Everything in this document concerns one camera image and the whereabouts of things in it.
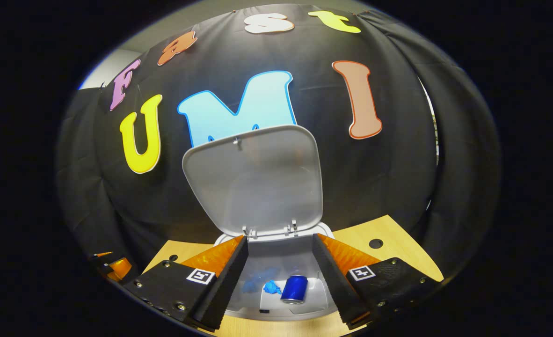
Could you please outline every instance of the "table surface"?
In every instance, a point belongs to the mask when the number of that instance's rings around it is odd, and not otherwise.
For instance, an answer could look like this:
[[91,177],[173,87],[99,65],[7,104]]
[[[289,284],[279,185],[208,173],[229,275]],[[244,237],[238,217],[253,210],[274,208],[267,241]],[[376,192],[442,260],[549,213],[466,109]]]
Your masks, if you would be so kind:
[[[388,215],[364,222],[364,224],[335,231],[333,235],[335,239],[374,256],[381,261],[397,257],[422,271],[422,273],[435,281],[443,280],[443,274],[432,258]],[[383,241],[383,246],[378,249],[371,248],[369,243],[372,239],[380,239]],[[175,262],[181,263],[212,246],[209,243],[169,240],[158,251],[150,264],[148,264],[144,273],[173,254],[178,256]],[[341,322],[339,312],[336,311],[312,320],[291,322],[248,320],[225,315],[220,329],[215,332],[201,329],[200,331],[218,337],[250,337],[257,335],[266,337],[339,337],[365,327],[361,326],[357,329],[349,330],[347,325]]]

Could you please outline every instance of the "open lid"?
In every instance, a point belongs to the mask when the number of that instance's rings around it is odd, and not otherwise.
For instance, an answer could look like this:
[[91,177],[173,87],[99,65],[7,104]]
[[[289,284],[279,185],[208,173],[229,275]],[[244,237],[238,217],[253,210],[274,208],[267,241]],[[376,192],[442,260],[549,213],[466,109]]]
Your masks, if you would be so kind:
[[246,132],[193,147],[183,172],[214,224],[231,236],[255,230],[298,231],[322,217],[322,177],[316,140],[297,125]]

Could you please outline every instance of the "letter m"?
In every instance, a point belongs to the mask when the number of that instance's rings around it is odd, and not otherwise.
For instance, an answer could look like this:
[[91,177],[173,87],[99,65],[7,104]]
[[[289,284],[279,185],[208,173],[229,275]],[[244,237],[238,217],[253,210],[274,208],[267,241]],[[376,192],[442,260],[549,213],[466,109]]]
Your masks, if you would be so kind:
[[176,108],[189,125],[191,147],[258,128],[297,124],[291,101],[289,71],[268,71],[247,81],[236,113],[211,91],[193,94]]

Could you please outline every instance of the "soda can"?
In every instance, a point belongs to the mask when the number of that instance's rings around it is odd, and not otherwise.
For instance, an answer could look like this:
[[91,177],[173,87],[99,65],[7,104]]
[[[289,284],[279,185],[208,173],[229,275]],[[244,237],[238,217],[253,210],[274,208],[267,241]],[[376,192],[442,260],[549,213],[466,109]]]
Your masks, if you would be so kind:
[[302,275],[291,275],[285,283],[281,300],[288,304],[302,304],[308,288],[308,278]]

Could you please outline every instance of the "foam letter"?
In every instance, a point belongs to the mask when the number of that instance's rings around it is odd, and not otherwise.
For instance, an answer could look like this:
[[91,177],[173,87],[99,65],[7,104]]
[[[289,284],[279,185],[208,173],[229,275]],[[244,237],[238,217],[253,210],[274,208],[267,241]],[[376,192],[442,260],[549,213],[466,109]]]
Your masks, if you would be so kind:
[[112,103],[110,103],[110,111],[113,111],[118,103],[122,102],[125,98],[123,88],[127,89],[129,83],[131,83],[131,77],[133,77],[133,72],[135,68],[141,63],[140,60],[135,60],[131,63],[122,73],[120,73],[116,79],[114,79],[114,90],[112,91]]
[[345,79],[353,123],[349,126],[349,136],[353,139],[364,139],[375,136],[383,129],[383,122],[377,117],[368,75],[370,70],[364,64],[350,60],[333,62],[333,69]]
[[158,128],[158,104],[162,100],[162,95],[156,95],[147,100],[141,106],[141,113],[146,116],[146,135],[148,138],[148,148],[144,154],[139,154],[135,146],[135,130],[133,124],[137,118],[137,113],[132,112],[123,119],[119,130],[123,134],[123,149],[127,165],[137,174],[151,171],[160,158],[160,130]]
[[194,37],[195,34],[196,33],[193,30],[191,32],[186,32],[182,36],[176,38],[174,41],[169,43],[162,51],[162,55],[158,60],[158,65],[162,66],[170,59],[172,59],[174,55],[177,55],[178,53],[181,53],[185,49],[191,47],[191,45],[193,45],[193,43],[197,41],[197,38]]
[[292,80],[289,71],[254,75],[245,85],[236,113],[208,90],[185,98],[176,109],[187,118],[191,146],[258,128],[297,124],[289,100]]
[[291,30],[295,25],[291,21],[285,20],[287,17],[279,13],[257,14],[246,17],[244,23],[245,30],[253,34],[268,32],[285,32]]
[[341,15],[334,15],[329,11],[316,11],[308,13],[310,16],[317,16],[324,25],[329,26],[330,28],[340,30],[342,32],[348,33],[359,33],[360,28],[354,26],[348,26],[343,23],[343,21],[349,21],[347,17]]

